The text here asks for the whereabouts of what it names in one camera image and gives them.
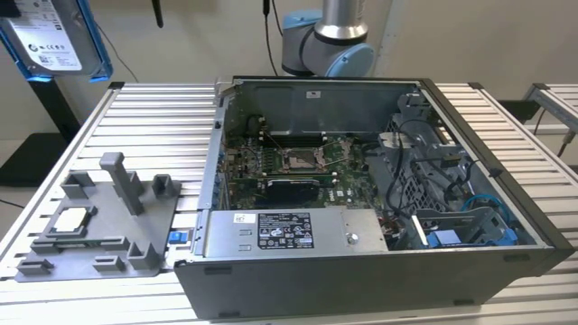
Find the black tripod base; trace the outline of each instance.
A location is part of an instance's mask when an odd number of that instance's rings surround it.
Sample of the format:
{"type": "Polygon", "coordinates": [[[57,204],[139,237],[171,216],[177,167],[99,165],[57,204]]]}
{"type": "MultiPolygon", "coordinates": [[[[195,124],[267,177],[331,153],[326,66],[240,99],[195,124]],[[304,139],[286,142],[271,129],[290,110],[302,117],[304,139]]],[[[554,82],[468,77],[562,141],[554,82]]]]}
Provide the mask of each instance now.
{"type": "Polygon", "coordinates": [[[31,134],[0,167],[0,186],[40,186],[67,146],[59,133],[31,134]]]}

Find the slotted aluminum surface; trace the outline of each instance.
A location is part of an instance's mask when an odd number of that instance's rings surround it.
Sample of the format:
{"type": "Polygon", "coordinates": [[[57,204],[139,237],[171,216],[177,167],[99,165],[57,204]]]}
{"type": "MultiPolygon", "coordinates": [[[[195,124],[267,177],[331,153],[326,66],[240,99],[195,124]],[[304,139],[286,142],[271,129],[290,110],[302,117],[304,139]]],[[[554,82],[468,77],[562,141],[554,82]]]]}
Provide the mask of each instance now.
{"type": "MultiPolygon", "coordinates": [[[[471,125],[483,140],[497,142],[495,154],[565,236],[578,246],[578,186],[574,177],[558,165],[559,161],[551,158],[551,153],[534,143],[534,138],[525,134],[511,116],[483,91],[471,89],[467,84],[439,86],[467,119],[483,115],[482,120],[471,120],[471,125]],[[525,144],[522,147],[518,143],[501,146],[499,141],[523,141],[525,144]]],[[[107,93],[47,178],[48,183],[40,187],[0,243],[0,252],[5,252],[0,262],[0,324],[204,323],[197,322],[175,274],[168,268],[165,273],[153,278],[19,284],[12,277],[16,272],[13,267],[29,251],[29,243],[35,239],[29,234],[41,231],[48,221],[41,216],[52,213],[63,197],[57,184],[65,171],[89,170],[95,178],[107,179],[107,175],[95,169],[95,158],[107,150],[120,149],[124,152],[127,168],[136,169],[141,179],[161,171],[185,182],[172,227],[193,227],[203,175],[202,160],[207,150],[203,139],[207,133],[203,130],[208,132],[212,121],[210,110],[214,110],[214,106],[212,86],[208,85],[128,84],[121,91],[107,93]],[[139,142],[135,140],[139,137],[147,141],[153,139],[153,142],[139,142]]],[[[187,253],[185,246],[172,246],[167,257],[172,260],[187,253]]],[[[578,254],[574,254],[545,276],[523,278],[511,283],[483,306],[262,320],[242,324],[514,325],[577,322],[578,254]]]]}

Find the white label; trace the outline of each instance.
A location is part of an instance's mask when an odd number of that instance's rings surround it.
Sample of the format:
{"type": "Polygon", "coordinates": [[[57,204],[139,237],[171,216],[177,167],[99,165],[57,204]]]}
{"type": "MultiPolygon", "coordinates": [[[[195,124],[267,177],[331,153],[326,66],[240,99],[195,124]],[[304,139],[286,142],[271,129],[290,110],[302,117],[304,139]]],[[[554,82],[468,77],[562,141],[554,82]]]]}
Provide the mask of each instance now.
{"type": "Polygon", "coordinates": [[[51,0],[16,0],[20,18],[9,18],[27,53],[40,66],[61,71],[83,69],[51,0]]]}
{"type": "Polygon", "coordinates": [[[320,91],[307,91],[306,97],[308,99],[311,99],[311,98],[322,98],[322,92],[320,91]]]}
{"type": "Polygon", "coordinates": [[[251,213],[235,213],[234,223],[255,223],[256,215],[251,213]]]}

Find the power supply label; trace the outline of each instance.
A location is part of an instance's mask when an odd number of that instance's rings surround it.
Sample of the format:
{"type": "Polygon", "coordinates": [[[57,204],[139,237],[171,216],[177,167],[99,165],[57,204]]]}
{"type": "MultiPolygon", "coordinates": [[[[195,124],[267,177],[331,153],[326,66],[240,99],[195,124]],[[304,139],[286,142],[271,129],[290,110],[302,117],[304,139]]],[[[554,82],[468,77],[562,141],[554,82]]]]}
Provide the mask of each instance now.
{"type": "Polygon", "coordinates": [[[8,18],[28,56],[39,66],[52,70],[83,69],[51,0],[15,0],[20,18],[8,18]]]}
{"type": "Polygon", "coordinates": [[[260,249],[314,248],[314,228],[308,213],[259,213],[260,249]]]}

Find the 3d-printed holder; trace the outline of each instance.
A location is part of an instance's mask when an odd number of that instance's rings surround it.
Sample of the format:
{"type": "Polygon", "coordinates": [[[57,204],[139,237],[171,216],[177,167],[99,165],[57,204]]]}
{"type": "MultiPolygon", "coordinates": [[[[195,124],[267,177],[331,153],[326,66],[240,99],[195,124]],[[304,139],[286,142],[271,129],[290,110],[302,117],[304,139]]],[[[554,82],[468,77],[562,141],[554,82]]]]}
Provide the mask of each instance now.
{"type": "Polygon", "coordinates": [[[63,182],[67,194],[17,266],[16,281],[39,282],[155,276],[160,271],[180,182],[169,175],[140,181],[124,170],[121,153],[105,153],[100,165],[113,182],[93,183],[87,172],[63,182]],[[55,224],[69,208],[84,208],[75,229],[55,224]]]}

